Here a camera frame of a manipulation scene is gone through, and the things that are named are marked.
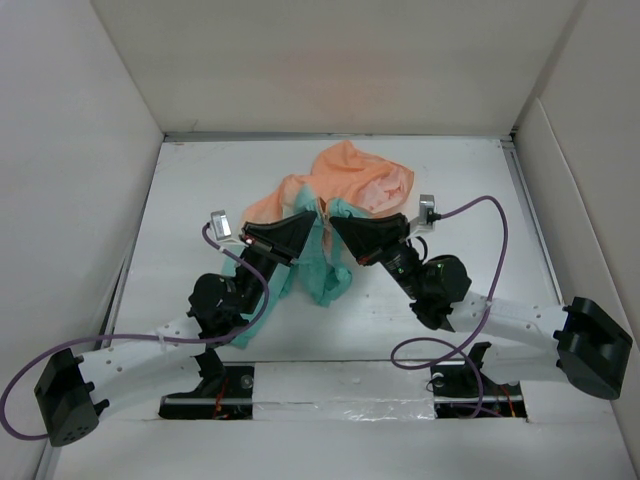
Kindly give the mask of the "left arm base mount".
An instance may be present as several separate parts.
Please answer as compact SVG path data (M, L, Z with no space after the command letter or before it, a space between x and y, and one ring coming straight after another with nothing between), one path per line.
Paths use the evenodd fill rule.
M194 390L164 396L158 415L165 420L251 420L253 363L224 364L215 350L195 357L200 382Z

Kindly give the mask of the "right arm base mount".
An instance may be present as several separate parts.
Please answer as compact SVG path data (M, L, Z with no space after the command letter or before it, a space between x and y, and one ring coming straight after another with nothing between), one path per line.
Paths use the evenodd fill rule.
M472 347L469 360L447 360L430 369L425 389L433 397L437 419L525 419L527 410L519 383L498 384L481 372L489 342Z

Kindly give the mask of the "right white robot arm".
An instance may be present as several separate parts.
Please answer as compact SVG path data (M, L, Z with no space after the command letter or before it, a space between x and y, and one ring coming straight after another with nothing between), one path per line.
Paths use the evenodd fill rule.
M472 291L464 264L453 255L428 261L410 245L402 214L380 219L333 217L330 223L361 266L381 264L431 330L479 331L511 341L477 342L462 381L483 394L521 380L567 382L590 396L620 397L633 345L631 336L595 301L576 297L547 308L489 299Z

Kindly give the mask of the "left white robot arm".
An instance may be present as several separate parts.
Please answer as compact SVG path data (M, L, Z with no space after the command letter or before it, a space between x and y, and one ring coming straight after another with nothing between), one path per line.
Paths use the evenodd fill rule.
M82 355L68 346L57 348L34 389L50 445L83 439L101 417L123 408L141 392L143 382L157 378L167 364L192 364L188 384L193 395L216 395L225 376L217 348L265 314L270 278L278 266L290 266L300 257L316 218L305 211L275 223L245 223L240 254L214 246L234 262L234 273L200 276L187 313L154 332L119 334L116 345Z

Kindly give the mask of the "metal rail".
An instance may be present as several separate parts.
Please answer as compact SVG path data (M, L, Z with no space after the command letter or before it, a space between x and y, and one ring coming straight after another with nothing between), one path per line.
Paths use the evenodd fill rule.
M484 396L482 402L498 402L510 399L512 402L524 401L524 397L520 395L511 396ZM215 405L324 405L324 404L342 404L342 403L407 403L407 402L427 402L427 403L473 403L477 398L450 398L450 397L424 397L419 399L348 399L334 398L327 400L256 400L224 397L222 400L213 399L189 399L189 398L168 398L163 397L160 405L176 405L176 406L215 406Z

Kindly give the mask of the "orange and teal jacket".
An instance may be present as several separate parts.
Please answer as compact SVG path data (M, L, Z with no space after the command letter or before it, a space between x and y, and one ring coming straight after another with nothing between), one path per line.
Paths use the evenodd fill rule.
M353 279L342 260L344 242L332 217L382 218L401 210L414 185L414 171L357 149L345 140L322 151L307 175L289 175L268 196L245 209L241 222L273 223L294 214L317 214L304 250L290 268L279 266L269 280L263 316L231 345L244 349L267 321L277 302L300 286L320 307L343 296Z

